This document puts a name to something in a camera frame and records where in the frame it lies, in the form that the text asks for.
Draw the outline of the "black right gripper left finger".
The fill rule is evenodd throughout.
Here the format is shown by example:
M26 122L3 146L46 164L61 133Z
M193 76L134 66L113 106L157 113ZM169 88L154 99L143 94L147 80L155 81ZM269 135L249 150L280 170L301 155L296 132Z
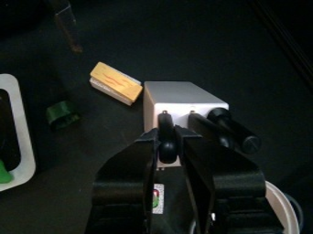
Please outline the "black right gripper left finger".
M102 166L85 234L150 234L158 146L153 129Z

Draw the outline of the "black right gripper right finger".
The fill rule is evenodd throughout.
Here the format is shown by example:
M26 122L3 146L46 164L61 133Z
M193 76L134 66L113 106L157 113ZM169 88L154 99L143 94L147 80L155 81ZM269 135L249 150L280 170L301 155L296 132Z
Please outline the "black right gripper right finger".
M197 234L283 234L260 167L240 153L177 127L178 156Z

